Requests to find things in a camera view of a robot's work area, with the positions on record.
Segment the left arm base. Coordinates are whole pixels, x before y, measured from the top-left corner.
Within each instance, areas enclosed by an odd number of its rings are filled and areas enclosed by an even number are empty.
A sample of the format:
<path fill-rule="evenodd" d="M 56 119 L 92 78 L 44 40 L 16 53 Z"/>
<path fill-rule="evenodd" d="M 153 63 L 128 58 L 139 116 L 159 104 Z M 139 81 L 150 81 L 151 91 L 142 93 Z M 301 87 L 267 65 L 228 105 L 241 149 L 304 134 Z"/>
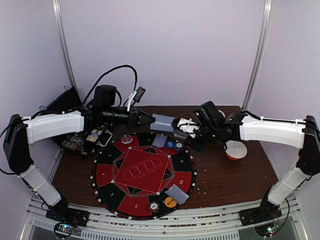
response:
<path fill-rule="evenodd" d="M 90 213 L 86 210 L 80 210 L 75 208 L 68 208 L 66 215 L 63 217 L 57 216 L 51 210 L 47 210 L 46 218 L 52 219 L 58 222 L 67 223 L 74 227 L 86 227 Z"/>

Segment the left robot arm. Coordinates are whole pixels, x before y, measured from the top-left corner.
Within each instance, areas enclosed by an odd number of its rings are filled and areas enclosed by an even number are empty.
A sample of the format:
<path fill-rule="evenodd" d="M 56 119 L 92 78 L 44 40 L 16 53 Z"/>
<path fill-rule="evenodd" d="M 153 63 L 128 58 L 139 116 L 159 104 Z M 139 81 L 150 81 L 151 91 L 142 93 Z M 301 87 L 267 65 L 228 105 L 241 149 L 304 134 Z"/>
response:
<path fill-rule="evenodd" d="M 133 106 L 140 102 L 145 88 L 134 90 L 125 104 L 117 107 L 113 104 L 115 95 L 118 94 L 115 86 L 100 85 L 92 91 L 94 96 L 88 104 L 81 103 L 67 109 L 67 102 L 63 100 L 56 111 L 44 109 L 25 118 L 14 114 L 9 125 L 2 131 L 5 136 L 3 150 L 11 169 L 10 175 L 21 177 L 32 187 L 61 222 L 69 221 L 72 211 L 68 202 L 35 166 L 29 146 L 45 139 L 83 132 L 98 120 L 103 123 L 124 124 L 128 129 L 140 125 L 142 111 Z"/>

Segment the small pile of dealt cards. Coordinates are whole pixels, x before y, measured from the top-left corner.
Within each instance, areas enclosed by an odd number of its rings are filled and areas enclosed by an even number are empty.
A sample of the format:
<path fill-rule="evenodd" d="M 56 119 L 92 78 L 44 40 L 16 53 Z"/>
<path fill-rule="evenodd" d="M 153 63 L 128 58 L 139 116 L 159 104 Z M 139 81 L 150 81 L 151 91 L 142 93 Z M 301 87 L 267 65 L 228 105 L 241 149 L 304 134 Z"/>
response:
<path fill-rule="evenodd" d="M 189 195 L 182 191 L 178 186 L 173 184 L 165 193 L 176 201 L 179 205 L 182 205 L 187 201 Z"/>

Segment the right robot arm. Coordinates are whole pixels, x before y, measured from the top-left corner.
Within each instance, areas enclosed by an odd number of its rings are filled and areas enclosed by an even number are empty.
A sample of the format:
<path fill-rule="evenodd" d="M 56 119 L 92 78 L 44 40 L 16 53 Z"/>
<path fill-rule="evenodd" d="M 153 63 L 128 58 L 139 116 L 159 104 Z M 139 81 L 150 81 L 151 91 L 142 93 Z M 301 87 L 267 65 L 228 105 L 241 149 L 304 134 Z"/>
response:
<path fill-rule="evenodd" d="M 224 117 L 212 101 L 193 111 L 191 119 L 178 128 L 188 134 L 186 142 L 200 152 L 205 143 L 259 141 L 282 144 L 299 150 L 298 160 L 264 195 L 256 210 L 259 220 L 268 220 L 278 206 L 310 177 L 320 172 L 320 130 L 314 116 L 304 119 L 277 119 L 257 116 L 247 110 Z"/>

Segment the red poker chip stack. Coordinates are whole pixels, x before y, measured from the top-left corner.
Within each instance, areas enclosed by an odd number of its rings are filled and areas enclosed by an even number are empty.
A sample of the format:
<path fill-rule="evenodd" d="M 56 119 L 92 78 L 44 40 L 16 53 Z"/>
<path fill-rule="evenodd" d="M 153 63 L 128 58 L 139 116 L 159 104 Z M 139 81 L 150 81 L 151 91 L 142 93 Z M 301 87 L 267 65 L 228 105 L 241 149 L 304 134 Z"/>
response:
<path fill-rule="evenodd" d="M 149 210 L 151 213 L 157 213 L 160 209 L 160 204 L 157 202 L 151 202 L 149 204 Z"/>

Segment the deck of blue cards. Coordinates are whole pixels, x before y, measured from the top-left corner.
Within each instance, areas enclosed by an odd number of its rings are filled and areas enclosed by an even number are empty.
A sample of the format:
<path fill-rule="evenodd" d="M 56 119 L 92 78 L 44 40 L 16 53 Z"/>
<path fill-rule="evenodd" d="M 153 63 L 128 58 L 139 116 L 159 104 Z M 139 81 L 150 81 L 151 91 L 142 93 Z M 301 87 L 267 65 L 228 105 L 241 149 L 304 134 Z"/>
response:
<path fill-rule="evenodd" d="M 173 131 L 173 135 L 177 138 L 180 138 L 180 139 L 186 139 L 189 135 L 181 130 L 178 130 L 178 129 L 175 129 Z"/>

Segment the blue small blind button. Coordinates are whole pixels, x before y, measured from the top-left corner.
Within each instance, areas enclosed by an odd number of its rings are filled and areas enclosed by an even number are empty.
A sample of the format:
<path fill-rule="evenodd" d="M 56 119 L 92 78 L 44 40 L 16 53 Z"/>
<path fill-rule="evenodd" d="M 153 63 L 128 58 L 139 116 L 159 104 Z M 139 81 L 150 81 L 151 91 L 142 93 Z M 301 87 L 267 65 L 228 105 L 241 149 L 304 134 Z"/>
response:
<path fill-rule="evenodd" d="M 165 143 L 165 147 L 168 148 L 168 149 L 173 149 L 173 148 L 176 147 L 176 144 L 175 144 L 174 141 L 167 141 L 167 142 Z"/>

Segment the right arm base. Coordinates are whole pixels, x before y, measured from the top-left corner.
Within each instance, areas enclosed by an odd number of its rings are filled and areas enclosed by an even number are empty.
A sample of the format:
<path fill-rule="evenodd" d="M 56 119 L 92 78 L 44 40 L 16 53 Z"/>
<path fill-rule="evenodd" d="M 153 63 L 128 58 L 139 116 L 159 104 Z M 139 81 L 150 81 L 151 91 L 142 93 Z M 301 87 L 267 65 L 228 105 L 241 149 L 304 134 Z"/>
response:
<path fill-rule="evenodd" d="M 273 220 L 274 217 L 281 217 L 279 207 L 259 206 L 239 211 L 239 218 L 242 226 L 249 226 Z"/>

